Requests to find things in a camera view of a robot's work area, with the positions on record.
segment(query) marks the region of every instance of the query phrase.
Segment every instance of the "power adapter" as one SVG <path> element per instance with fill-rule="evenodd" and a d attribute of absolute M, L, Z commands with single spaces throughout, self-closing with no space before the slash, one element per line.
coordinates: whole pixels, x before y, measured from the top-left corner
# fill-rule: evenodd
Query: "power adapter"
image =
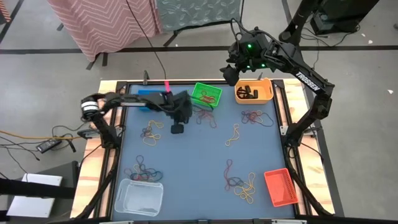
<path fill-rule="evenodd" d="M 36 149 L 39 150 L 42 154 L 47 152 L 48 150 L 54 148 L 55 146 L 58 146 L 61 144 L 62 140 L 59 139 L 49 139 L 43 143 L 40 143 L 38 146 L 36 146 Z"/>

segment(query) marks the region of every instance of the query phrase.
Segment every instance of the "concrete floor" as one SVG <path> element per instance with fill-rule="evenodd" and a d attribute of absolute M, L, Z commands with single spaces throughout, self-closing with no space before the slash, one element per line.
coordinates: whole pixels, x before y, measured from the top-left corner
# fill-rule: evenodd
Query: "concrete floor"
<path fill-rule="evenodd" d="M 5 1 L 10 11 L 16 2 Z M 246 2 L 246 27 L 259 26 L 274 36 L 286 27 L 280 0 Z M 292 14 L 299 2 L 288 0 Z M 392 28 L 398 22 L 397 7 L 398 1 L 380 0 L 362 21 L 361 31 L 348 36 L 342 45 L 369 45 L 369 40 L 372 45 L 398 45 L 398 31 Z M 56 31 L 59 24 L 45 0 L 24 1 L 0 49 L 76 48 L 65 29 Z M 162 34 L 152 41 L 161 46 L 170 36 Z M 333 34 L 328 42 L 333 44 L 340 39 L 341 34 Z M 233 41 L 229 25 L 219 25 L 186 30 L 172 45 L 230 45 Z M 303 41 L 302 45 L 316 42 Z M 131 44 L 148 46 L 145 39 Z M 218 69 L 225 66 L 227 55 L 221 51 L 159 53 L 168 78 L 221 78 Z M 312 65 L 317 53 L 304 52 L 303 56 Z M 398 184 L 398 51 L 327 51 L 320 52 L 319 58 L 317 72 L 336 85 L 330 115 L 322 124 L 345 215 L 398 220 L 398 192 L 394 187 Z M 0 129 L 49 136 L 52 126 L 80 124 L 79 102 L 96 92 L 101 80 L 141 79 L 144 70 L 151 78 L 163 75 L 153 53 L 110 54 L 107 67 L 102 67 L 101 61 L 100 57 L 89 71 L 83 54 L 0 55 Z M 270 78 L 292 78 L 280 72 L 261 72 Z M 244 76 L 257 77 L 259 73 Z M 51 151 L 38 155 L 40 162 L 24 151 L 12 153 L 25 170 L 34 173 L 81 160 L 85 142 L 79 140 L 75 144 L 77 153 L 70 149 Z M 0 171 L 12 179 L 23 175 L 5 149 L 0 150 Z M 6 196 L 0 196 L 0 209 L 5 207 Z"/>

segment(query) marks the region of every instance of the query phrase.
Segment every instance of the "red mesh basket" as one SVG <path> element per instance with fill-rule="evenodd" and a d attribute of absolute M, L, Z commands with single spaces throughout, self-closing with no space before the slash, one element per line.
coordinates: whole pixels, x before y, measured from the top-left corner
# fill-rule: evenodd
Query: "red mesh basket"
<path fill-rule="evenodd" d="M 286 168 L 267 171 L 264 173 L 264 177 L 274 207 L 299 202 L 292 179 Z"/>

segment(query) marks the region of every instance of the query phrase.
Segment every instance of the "pink marker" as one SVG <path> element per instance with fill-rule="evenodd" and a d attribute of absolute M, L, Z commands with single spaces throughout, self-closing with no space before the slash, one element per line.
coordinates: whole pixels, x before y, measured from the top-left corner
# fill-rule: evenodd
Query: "pink marker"
<path fill-rule="evenodd" d="M 170 84 L 169 84 L 169 81 L 165 80 L 165 81 L 164 81 L 164 86 L 166 87 L 166 92 L 167 92 L 167 93 L 170 92 Z"/>

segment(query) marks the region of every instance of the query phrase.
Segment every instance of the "transparent plastic box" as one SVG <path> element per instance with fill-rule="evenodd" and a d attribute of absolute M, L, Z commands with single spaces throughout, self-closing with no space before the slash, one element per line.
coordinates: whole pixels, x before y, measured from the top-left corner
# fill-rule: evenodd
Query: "transparent plastic box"
<path fill-rule="evenodd" d="M 155 217 L 160 212 L 163 199 L 161 183 L 123 179 L 114 203 L 117 212 Z"/>

